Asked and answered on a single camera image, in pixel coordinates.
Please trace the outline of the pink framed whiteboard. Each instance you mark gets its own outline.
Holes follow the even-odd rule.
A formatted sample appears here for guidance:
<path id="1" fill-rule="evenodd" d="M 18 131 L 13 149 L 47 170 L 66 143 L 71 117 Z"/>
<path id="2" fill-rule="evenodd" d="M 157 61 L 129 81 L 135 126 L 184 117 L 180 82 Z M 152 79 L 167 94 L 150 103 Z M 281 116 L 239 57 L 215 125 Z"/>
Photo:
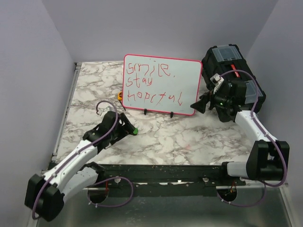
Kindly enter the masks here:
<path id="1" fill-rule="evenodd" d="M 127 54 L 122 104 L 130 109 L 192 116 L 202 67 L 199 60 Z"/>

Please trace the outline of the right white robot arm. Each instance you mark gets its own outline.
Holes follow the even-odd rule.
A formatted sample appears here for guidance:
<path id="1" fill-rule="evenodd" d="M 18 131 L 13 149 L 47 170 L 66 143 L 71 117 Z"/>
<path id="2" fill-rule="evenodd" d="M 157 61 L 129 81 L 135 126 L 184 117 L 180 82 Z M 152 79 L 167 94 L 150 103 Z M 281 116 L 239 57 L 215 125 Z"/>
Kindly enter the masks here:
<path id="1" fill-rule="evenodd" d="M 257 180 L 268 186 L 277 181 L 280 186 L 287 175 L 290 146 L 274 137 L 257 117 L 265 101 L 265 93 L 253 80 L 207 82 L 207 92 L 202 94 L 192 108 L 205 113 L 206 105 L 215 109 L 221 122 L 236 123 L 252 142 L 249 157 L 244 162 L 221 164 L 218 181 L 229 185 L 235 177 Z"/>

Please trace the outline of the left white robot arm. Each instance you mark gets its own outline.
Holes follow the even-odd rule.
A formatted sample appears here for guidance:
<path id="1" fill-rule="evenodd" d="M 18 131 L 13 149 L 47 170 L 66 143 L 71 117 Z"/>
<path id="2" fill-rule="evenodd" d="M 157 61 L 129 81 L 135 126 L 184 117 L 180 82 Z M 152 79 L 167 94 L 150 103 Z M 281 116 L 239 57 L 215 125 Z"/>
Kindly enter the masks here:
<path id="1" fill-rule="evenodd" d="M 124 113 L 107 112 L 100 124 L 87 131 L 77 147 L 60 163 L 43 175 L 33 175 L 27 185 L 25 205 L 32 210 L 32 219 L 55 219 L 65 202 L 88 186 L 99 187 L 111 180 L 126 177 L 105 178 L 103 169 L 89 160 L 100 151 L 115 144 L 127 135 L 137 135 Z"/>

